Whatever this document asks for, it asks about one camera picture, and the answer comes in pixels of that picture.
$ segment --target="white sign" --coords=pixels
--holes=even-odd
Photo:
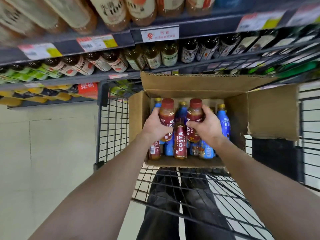
[[[144,43],[179,39],[179,26],[166,26],[156,29],[141,29],[140,31]]]
[[[247,32],[277,27],[285,11],[260,12],[244,15],[236,32]]]
[[[125,74],[114,74],[114,75],[109,75],[109,78],[110,79],[116,79],[116,78],[121,78],[121,77],[125,77],[125,76],[128,76],[127,73]]]
[[[111,34],[77,38],[77,42],[80,44],[80,46],[83,48],[85,52],[98,51],[118,46]]]
[[[42,85],[42,84],[39,83],[39,82],[24,83],[24,85],[25,85],[27,88],[41,88],[41,87],[44,87],[44,85]]]
[[[286,26],[302,26],[312,24],[320,17],[320,5],[308,5],[299,8]]]
[[[62,56],[52,43],[19,45],[18,47],[30,60]]]

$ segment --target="person's left arm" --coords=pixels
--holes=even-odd
[[[154,108],[136,138],[72,191],[29,240],[116,240],[149,147],[171,127]]]

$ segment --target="person's left hand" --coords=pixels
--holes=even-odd
[[[149,118],[144,123],[141,134],[146,135],[151,143],[159,141],[168,133],[172,133],[173,128],[161,124],[159,118],[159,108],[154,108]]]

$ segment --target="bottle cap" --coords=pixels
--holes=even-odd
[[[226,105],[225,104],[218,104],[218,109],[225,109]]]
[[[193,109],[202,107],[202,100],[199,98],[193,98],[190,100],[190,107]]]
[[[174,100],[171,98],[164,98],[162,100],[162,108],[173,109],[174,108]]]

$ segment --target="person's right arm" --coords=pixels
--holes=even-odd
[[[203,105],[206,119],[187,122],[219,155],[254,211],[275,239],[320,239],[320,197],[268,168],[222,135],[219,119]]]

